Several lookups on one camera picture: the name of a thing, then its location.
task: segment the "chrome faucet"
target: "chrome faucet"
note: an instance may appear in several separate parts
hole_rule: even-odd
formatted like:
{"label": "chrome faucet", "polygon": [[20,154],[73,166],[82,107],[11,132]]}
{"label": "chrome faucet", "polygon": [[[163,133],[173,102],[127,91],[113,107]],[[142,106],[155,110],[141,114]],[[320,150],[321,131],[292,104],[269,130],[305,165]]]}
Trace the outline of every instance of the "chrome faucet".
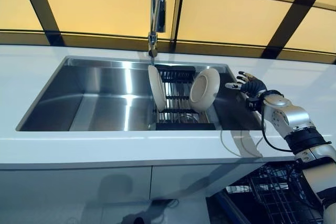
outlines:
{"label": "chrome faucet", "polygon": [[149,55],[152,57],[152,64],[157,53],[157,33],[165,32],[166,0],[151,0],[151,27],[148,34]]}

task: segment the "wire rack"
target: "wire rack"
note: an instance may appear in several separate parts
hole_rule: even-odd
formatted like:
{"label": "wire rack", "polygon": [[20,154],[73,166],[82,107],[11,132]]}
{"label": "wire rack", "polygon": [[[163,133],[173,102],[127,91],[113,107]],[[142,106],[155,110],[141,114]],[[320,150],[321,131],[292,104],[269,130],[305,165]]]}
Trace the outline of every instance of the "wire rack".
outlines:
{"label": "wire rack", "polygon": [[197,113],[189,103],[189,95],[194,81],[195,68],[186,66],[156,65],[166,93],[166,108],[156,110],[156,127],[159,129],[180,128],[212,130],[205,112]]}
{"label": "wire rack", "polygon": [[[255,200],[265,206],[268,217],[274,224],[322,224],[321,210],[305,205],[310,204],[307,200],[308,195],[304,193],[299,182],[301,175],[291,172],[293,165],[264,165],[226,190],[229,194],[253,193]],[[290,173],[290,187],[287,183],[288,173]]]}

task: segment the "countertop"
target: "countertop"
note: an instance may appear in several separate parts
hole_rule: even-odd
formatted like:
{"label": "countertop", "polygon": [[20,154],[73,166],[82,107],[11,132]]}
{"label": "countertop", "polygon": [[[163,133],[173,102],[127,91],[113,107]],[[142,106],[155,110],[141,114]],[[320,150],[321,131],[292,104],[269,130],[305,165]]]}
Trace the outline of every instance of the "countertop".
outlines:
{"label": "countertop", "polygon": [[[0,46],[0,169],[254,163],[291,160],[261,131],[20,132],[16,127],[66,56],[148,60],[146,52],[90,48]],[[159,54],[155,63],[222,63],[279,90],[306,109],[336,147],[336,65],[255,58]],[[288,148],[267,123],[273,145]]]}

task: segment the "dish rack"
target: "dish rack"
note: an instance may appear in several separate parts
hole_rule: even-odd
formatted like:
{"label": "dish rack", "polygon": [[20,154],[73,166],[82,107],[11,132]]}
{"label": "dish rack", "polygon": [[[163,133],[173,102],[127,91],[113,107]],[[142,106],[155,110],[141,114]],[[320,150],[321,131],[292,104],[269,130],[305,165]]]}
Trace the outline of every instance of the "dish rack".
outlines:
{"label": "dish rack", "polygon": [[309,207],[310,202],[316,204],[316,199],[305,193],[300,183],[301,174],[296,173],[293,166],[292,162],[266,164],[226,187],[226,191],[229,196],[252,193],[255,201],[265,207],[270,223],[322,224],[322,209]]}
{"label": "dish rack", "polygon": [[194,111],[189,94],[196,70],[190,66],[155,65],[166,94],[166,108],[156,110],[156,130],[214,130],[205,112]]}

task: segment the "white plate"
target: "white plate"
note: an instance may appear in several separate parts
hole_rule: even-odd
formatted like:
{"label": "white plate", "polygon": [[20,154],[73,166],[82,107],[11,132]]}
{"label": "white plate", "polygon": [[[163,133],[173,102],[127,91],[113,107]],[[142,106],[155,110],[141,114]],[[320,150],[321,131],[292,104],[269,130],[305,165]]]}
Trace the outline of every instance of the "white plate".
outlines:
{"label": "white plate", "polygon": [[191,86],[189,103],[197,112],[205,111],[215,101],[220,85],[216,69],[205,69],[198,74]]}
{"label": "white plate", "polygon": [[152,65],[148,66],[149,82],[158,111],[163,111],[166,107],[166,94],[158,69]]}

